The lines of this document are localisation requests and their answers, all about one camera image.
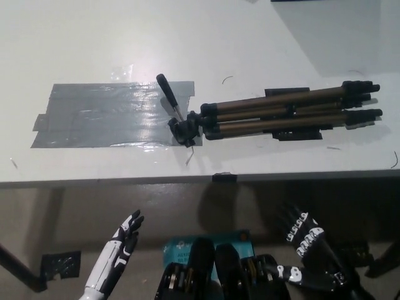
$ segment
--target white robotic hand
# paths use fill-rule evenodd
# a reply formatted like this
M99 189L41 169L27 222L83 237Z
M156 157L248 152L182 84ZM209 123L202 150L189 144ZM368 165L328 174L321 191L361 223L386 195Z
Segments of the white robotic hand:
M112 293L138 242L138 232L144 217L140 211L130 215L103 248L86 282L80 300L105 300Z

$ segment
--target floor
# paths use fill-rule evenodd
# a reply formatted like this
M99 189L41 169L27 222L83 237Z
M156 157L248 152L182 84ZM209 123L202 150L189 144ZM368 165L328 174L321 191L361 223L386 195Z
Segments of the floor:
M1 299L79 299L105 242L129 213L145 222L137 251L110 299L154 299L162 268L162 246L178 235L250 229L257 254L299 264L271 221L275 207L291 199L308 209L338 241L367 239L379 257L398 237L399 181L255 182L13 189L0 191L0 243L38 273L43 254L81 250L81 275L55 280L41 294L28 291L0 268ZM394 299L400 268L379 279L363 276L376 299ZM310 299L289 287L293 299Z

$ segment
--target table leg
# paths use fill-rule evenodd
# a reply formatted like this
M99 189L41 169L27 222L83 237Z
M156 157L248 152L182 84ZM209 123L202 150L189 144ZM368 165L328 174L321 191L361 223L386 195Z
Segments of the table leg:
M18 258L11 254L0 244L0 265L18 278L32 291L39 293L48 287L46 280L35 276Z

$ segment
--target teal box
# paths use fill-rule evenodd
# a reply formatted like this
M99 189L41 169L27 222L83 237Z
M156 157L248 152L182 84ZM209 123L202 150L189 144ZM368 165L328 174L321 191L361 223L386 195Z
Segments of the teal box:
M164 246L164 269L169 263L187 264L192 243L196 238L209 238L214 242L214 246L219 244L232 244L240 258L254 256L253 244L250 241L250 232L248 230L238 230L222 234L209 234L200 236L174 237ZM211 279L218 281L217 271L212 270Z

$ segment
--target table top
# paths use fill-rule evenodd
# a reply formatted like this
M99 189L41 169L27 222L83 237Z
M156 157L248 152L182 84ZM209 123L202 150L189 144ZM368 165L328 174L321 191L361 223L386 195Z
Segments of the table top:
M210 181L397 174L400 154L398 0L16 0L0 12L0 186ZM265 88L372 80L375 126L321 141L270 135L185 147L31 149L55 83L194 81L189 109L262 96Z

